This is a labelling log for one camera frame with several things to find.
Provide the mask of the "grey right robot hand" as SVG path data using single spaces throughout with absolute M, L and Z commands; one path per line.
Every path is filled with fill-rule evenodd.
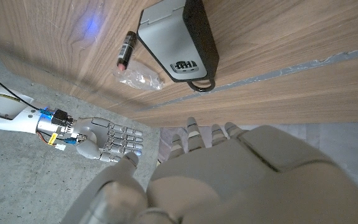
M 78 118 L 72 137 L 76 138 L 76 150 L 88 159 L 118 162 L 121 155 L 133 152 L 142 155 L 142 131 L 113 123 L 110 120 L 92 117 Z

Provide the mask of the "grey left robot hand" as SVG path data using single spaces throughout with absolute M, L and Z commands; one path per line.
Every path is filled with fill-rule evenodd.
M 174 135 L 146 188 L 127 151 L 101 171 L 63 223 L 358 223 L 358 186 L 327 155 L 271 126 L 212 127 L 204 145 L 194 118 L 188 144 Z

